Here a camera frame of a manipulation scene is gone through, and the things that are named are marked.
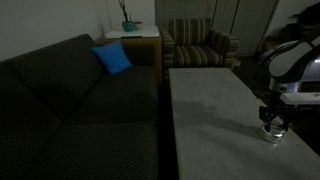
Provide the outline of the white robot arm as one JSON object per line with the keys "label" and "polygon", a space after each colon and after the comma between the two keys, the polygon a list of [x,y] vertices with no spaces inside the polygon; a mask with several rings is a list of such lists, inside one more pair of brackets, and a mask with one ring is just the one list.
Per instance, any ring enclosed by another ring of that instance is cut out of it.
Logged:
{"label": "white robot arm", "polygon": [[284,43],[270,53],[263,61],[269,62],[271,76],[271,99],[267,107],[259,109],[259,117],[264,122],[263,129],[284,132],[290,121],[275,125],[277,116],[290,116],[300,106],[319,105],[318,92],[301,92],[303,82],[320,81],[320,27],[316,26],[302,34],[298,40]]}

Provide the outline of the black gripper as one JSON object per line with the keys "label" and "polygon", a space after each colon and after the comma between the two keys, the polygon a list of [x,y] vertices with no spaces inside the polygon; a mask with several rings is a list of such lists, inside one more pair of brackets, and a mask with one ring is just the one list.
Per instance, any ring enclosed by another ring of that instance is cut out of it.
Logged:
{"label": "black gripper", "polygon": [[266,131],[270,130],[271,117],[282,116],[282,127],[285,131],[288,131],[290,126],[290,115],[292,114],[292,108],[286,105],[280,99],[281,93],[272,91],[270,94],[270,102],[268,107],[259,107],[259,118],[264,122],[264,129]]}

